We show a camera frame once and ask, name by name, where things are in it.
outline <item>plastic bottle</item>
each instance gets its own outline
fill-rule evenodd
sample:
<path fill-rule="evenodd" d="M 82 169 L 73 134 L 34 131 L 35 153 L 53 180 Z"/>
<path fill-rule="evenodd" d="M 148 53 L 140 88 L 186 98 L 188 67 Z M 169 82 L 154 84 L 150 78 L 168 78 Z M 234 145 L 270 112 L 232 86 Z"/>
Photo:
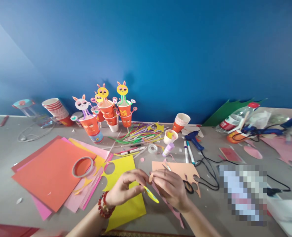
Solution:
<path fill-rule="evenodd" d="M 172 150 L 173 148 L 175 148 L 175 145 L 174 145 L 173 143 L 169 143 L 169 144 L 166 146 L 165 150 L 163 151 L 162 156 L 163 156 L 163 157 L 166 157 L 167 155 L 169 155 L 169 153 L 171 152 L 171 150 Z"/>
<path fill-rule="evenodd" d="M 47 127 L 54 123 L 46 114 L 36 112 L 32 107 L 35 102 L 30 99 L 19 100 L 15 102 L 12 107 L 20 109 L 27 117 L 32 117 L 33 122 L 37 123 L 40 127 Z"/>
<path fill-rule="evenodd" d="M 249 111 L 249 116 L 251 113 L 260 106 L 256 102 L 251 102 L 248 106 L 237 109 L 230 116 L 228 116 L 223 122 L 221 122 L 215 130 L 221 133 L 227 133 L 232 130 L 234 127 L 239 125 L 239 122 L 246 116 L 246 113 Z"/>

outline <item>glue gun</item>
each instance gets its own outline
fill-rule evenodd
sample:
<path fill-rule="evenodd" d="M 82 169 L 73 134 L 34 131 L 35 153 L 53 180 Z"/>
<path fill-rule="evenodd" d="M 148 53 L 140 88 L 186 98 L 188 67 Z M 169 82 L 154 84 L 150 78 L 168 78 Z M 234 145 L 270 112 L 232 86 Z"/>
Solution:
<path fill-rule="evenodd" d="M 184 138 L 187 141 L 191 141 L 199 151 L 202 151 L 202 150 L 204 150 L 204 147 L 201 146 L 195 138 L 198 134 L 199 134 L 199 131 L 193 131 L 193 132 L 189 133 L 188 135 L 184 136 Z"/>
<path fill-rule="evenodd" d="M 244 127 L 241 130 L 243 133 L 248 133 L 250 132 L 251 136 L 256 136 L 257 133 L 259 134 L 276 134 L 278 136 L 283 135 L 283 131 L 285 130 L 280 130 L 280 129 L 276 129 L 276 128 L 269 128 L 269 129 L 257 129 L 255 126 L 252 126 L 250 128 L 248 128 L 247 126 Z"/>

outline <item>scissors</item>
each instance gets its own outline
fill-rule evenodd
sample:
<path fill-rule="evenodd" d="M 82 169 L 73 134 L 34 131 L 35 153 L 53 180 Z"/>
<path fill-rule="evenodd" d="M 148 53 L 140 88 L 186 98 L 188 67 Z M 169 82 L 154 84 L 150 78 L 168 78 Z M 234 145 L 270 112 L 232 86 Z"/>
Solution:
<path fill-rule="evenodd" d="M 163 164 L 162 164 L 162 166 L 163 166 L 166 170 L 172 171 L 167 163 L 166 163 L 166 166 L 167 166 L 167 167 L 165 167 Z M 185 176 L 185 178 L 186 178 L 186 180 L 182 180 L 183 183 L 184 183 L 184 188 L 185 188 L 185 190 L 186 190 L 189 194 L 193 194 L 193 193 L 194 193 L 194 189 L 193 189 L 192 185 L 188 182 L 188 180 L 187 180 L 187 176 L 186 176 L 185 174 L 184 174 L 184 176 Z"/>

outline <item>green paper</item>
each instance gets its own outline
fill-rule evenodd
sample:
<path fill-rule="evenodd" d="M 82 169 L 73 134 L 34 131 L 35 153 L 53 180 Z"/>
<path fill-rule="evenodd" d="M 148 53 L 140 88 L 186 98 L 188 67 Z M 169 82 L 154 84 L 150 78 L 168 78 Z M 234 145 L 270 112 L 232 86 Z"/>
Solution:
<path fill-rule="evenodd" d="M 261 104 L 266 99 L 263 99 L 257 103 Z M 224 119 L 235 112 L 237 109 L 247 106 L 249 103 L 254 102 L 254 98 L 246 102 L 234 101 L 229 102 L 229 100 L 223 104 L 211 117 L 209 117 L 202 126 L 204 127 L 215 127 L 219 125 Z"/>
<path fill-rule="evenodd" d="M 126 95 L 121 95 L 121 102 L 118 103 L 118 105 L 123 104 L 123 102 L 126 101 L 127 104 L 130 104 L 127 100 L 126 100 Z"/>

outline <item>left hand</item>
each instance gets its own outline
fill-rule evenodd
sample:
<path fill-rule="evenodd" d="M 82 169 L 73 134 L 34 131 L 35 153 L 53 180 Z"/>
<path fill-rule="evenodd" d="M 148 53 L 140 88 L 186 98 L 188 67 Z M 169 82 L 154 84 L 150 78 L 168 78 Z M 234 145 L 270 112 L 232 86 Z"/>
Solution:
<path fill-rule="evenodd" d="M 137 181 L 140 185 L 129 189 L 129 185 L 134 181 Z M 106 196 L 108 208 L 122 205 L 127 200 L 137 196 L 145 190 L 143 186 L 146 186 L 146 183 L 149 183 L 149 176 L 141 169 L 125 172 Z"/>

